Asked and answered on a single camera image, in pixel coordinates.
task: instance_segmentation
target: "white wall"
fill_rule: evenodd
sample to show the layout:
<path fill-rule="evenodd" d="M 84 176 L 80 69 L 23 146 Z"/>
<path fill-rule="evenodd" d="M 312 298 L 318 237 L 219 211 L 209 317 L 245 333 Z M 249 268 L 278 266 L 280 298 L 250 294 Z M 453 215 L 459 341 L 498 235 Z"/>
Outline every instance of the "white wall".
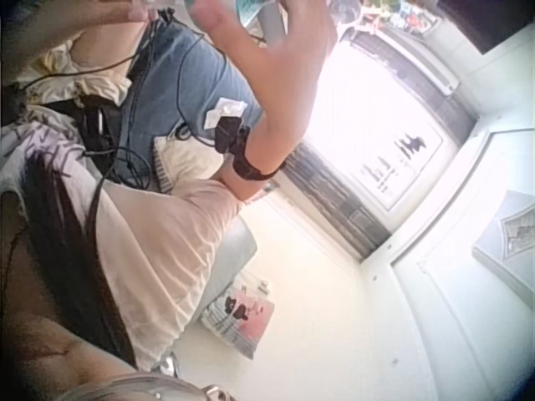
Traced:
<path fill-rule="evenodd" d="M 478 125 L 430 202 L 361 265 L 374 335 L 384 344 L 377 363 L 391 399 L 507 399 L 535 366 L 533 310 L 471 256 L 507 190 L 535 193 L 533 132 L 494 136 L 459 196 L 421 231 L 495 126 L 494 119 Z M 396 355 L 404 369 L 391 368 Z"/>
<path fill-rule="evenodd" d="M 184 378 L 201 386 L 218 383 L 242 400 L 379 399 L 353 257 L 318 243 L 276 194 L 242 216 L 259 246 L 247 269 L 273 283 L 273 319 L 253 362 L 203 327 L 188 329 L 176 346 Z"/>
<path fill-rule="evenodd" d="M 535 364 L 533 311 L 471 256 L 507 190 L 534 195 L 532 149 L 531 133 L 494 137 L 460 197 L 393 265 L 441 400 L 507 399 Z"/>
<path fill-rule="evenodd" d="M 485 55 L 451 22 L 445 21 L 426 40 L 429 48 L 461 81 L 458 94 L 472 111 L 481 114 L 510 114 L 514 129 L 533 127 L 532 25 Z"/>

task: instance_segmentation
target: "white pillow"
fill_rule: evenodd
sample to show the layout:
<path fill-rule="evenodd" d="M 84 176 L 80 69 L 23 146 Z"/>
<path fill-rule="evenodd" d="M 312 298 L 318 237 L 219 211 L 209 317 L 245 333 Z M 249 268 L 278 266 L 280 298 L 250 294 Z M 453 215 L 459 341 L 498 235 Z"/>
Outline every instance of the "white pillow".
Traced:
<path fill-rule="evenodd" d="M 191 137 L 188 140 L 154 139 L 156 174 L 162 193 L 170 193 L 179 182 L 208 179 L 223 164 L 223 155 Z"/>

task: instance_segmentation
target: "blue jeans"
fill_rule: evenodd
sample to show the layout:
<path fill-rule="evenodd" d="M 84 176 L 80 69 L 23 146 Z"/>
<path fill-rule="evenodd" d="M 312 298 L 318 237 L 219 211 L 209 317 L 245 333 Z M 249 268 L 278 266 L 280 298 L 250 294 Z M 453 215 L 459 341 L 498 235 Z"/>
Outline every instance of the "blue jeans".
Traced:
<path fill-rule="evenodd" d="M 248 104 L 243 115 L 246 125 L 255 126 L 262 114 L 242 74 L 208 42 L 201 40 L 192 48 L 197 34 L 177 23 L 167 28 L 162 24 L 159 29 L 145 79 L 142 62 L 132 68 L 130 75 L 134 78 L 122 106 L 120 129 L 120 145 L 128 145 L 153 170 L 154 138 L 171 135 L 184 123 L 176 106 L 177 98 L 194 135 L 209 140 L 214 137 L 214 129 L 203 128 L 206 112 L 214 109 L 221 97 Z M 140 175 L 148 176 L 149 171 L 136 157 L 131 156 L 130 160 Z M 116 168 L 123 176 L 131 177 L 124 163 L 118 163 Z"/>

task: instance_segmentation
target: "gray cushion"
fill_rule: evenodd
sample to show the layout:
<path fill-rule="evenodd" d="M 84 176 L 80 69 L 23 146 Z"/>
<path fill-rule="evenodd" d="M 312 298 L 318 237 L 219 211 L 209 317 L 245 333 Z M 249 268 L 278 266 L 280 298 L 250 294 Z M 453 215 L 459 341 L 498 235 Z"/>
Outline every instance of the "gray cushion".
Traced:
<path fill-rule="evenodd" d="M 254 241 L 249 227 L 238 216 L 225 232 L 223 241 L 216 253 L 210 279 L 190 324 L 196 322 L 202 311 L 223 294 L 234 277 L 257 253 L 257 249 L 257 243 Z"/>

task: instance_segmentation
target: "cushion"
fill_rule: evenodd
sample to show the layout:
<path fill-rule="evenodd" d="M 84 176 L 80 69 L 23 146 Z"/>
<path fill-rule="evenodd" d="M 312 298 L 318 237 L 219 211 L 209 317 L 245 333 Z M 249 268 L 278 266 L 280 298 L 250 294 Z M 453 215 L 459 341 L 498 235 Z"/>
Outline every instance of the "cushion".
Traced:
<path fill-rule="evenodd" d="M 225 231 L 223 241 L 217 249 L 210 279 L 190 324 L 196 322 L 202 311 L 224 293 L 257 250 L 257 243 L 245 221 L 240 216 L 236 217 Z"/>
<path fill-rule="evenodd" d="M 254 358 L 275 309 L 261 285 L 256 277 L 241 272 L 201 315 L 206 328 L 249 359 Z"/>
<path fill-rule="evenodd" d="M 155 138 L 154 153 L 156 175 L 164 194 L 170 193 L 178 181 L 210 178 L 223 164 L 223 155 L 193 137 Z"/>

